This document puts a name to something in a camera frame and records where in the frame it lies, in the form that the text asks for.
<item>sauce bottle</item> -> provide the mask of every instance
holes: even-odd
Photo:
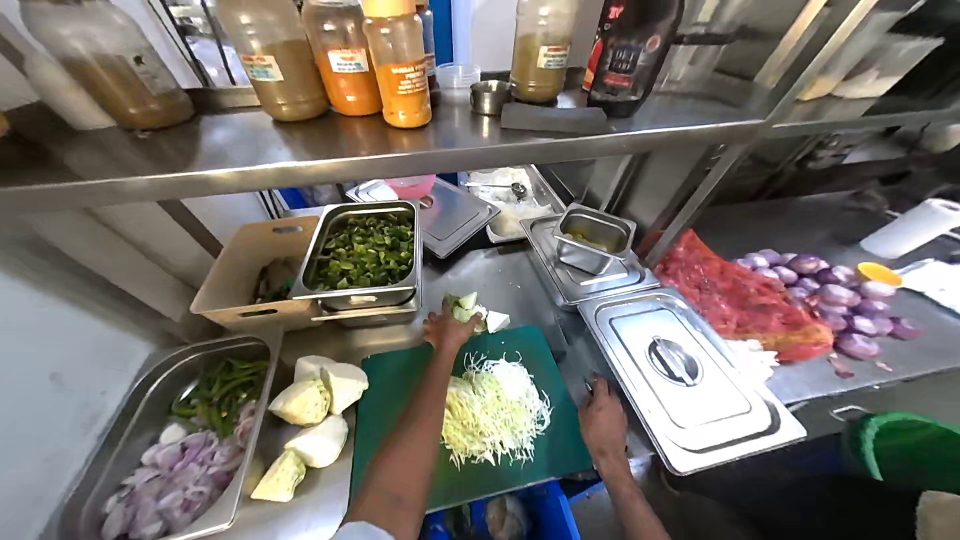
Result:
[[[440,104],[437,84],[437,43],[433,38],[433,10],[427,0],[417,0],[417,15],[423,23],[423,52],[426,53],[426,85],[430,89],[430,107]]]
[[[217,15],[274,120],[306,120],[330,109],[293,2],[220,0]]]
[[[30,34],[121,127],[155,130],[193,104],[133,18],[106,0],[21,0]]]
[[[415,0],[365,0],[363,13],[383,118],[398,128],[426,125],[432,116],[423,25]]]
[[[514,63],[510,68],[516,99],[546,103],[564,89],[578,3],[517,0]]]
[[[333,108],[347,116],[380,112],[360,2],[306,0],[300,17]]]

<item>stainless steel shelf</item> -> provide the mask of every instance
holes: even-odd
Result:
[[[393,178],[531,162],[635,154],[659,145],[729,143],[758,133],[768,105],[756,86],[722,81],[696,94],[654,94],[601,135],[500,128],[497,117],[444,103],[427,126],[389,127],[379,115],[328,113],[284,124],[258,109],[199,114],[136,134],[77,133],[42,106],[13,111],[0,140],[0,210],[84,208],[272,187]],[[582,106],[571,89],[557,107]]]
[[[960,120],[960,108],[884,96],[867,99],[823,97],[797,103],[767,134],[772,138],[878,130],[893,126],[920,127],[930,122]]]

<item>kitchen counter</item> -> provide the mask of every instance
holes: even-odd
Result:
[[[574,402],[580,403],[587,392],[585,378],[598,372],[612,380],[613,374],[580,315],[554,305],[540,283],[529,250],[526,243],[521,243],[470,251],[456,260],[428,258],[423,265],[424,306],[416,321],[355,330],[325,323],[288,332],[283,336],[280,361],[292,365],[301,356],[322,355],[359,364],[369,355],[416,347],[423,342],[423,318],[431,310],[440,310],[445,292],[466,295],[476,291],[485,307],[510,314],[512,328],[534,325],[543,330]],[[653,447],[639,420],[627,410],[628,453],[633,462],[639,462],[653,453]],[[233,527],[218,538],[292,540],[333,534],[347,510],[352,421],[348,418],[351,437],[343,453],[321,471],[308,470],[292,501],[276,504],[245,499]]]
[[[957,242],[941,236],[902,258],[878,258],[860,249],[857,242],[889,220],[855,209],[848,201],[846,193],[830,193],[714,207],[704,211],[693,229],[726,259],[773,248],[782,253],[810,253],[830,264],[854,267],[858,262],[873,260],[902,268],[923,258],[942,258],[960,248]],[[828,362],[815,358],[776,368],[767,386],[785,404],[793,404],[960,369],[960,317],[906,289],[889,304],[895,315],[913,319],[924,330],[924,335],[913,341],[890,337],[877,340],[877,359],[893,371],[840,356],[854,373],[849,379],[841,379]]]

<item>bottle cap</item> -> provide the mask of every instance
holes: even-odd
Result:
[[[367,17],[396,17],[417,12],[416,0],[364,0],[361,5]]]

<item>sleeve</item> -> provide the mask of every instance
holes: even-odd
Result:
[[[330,540],[394,540],[394,537],[372,523],[355,521],[340,527]]]

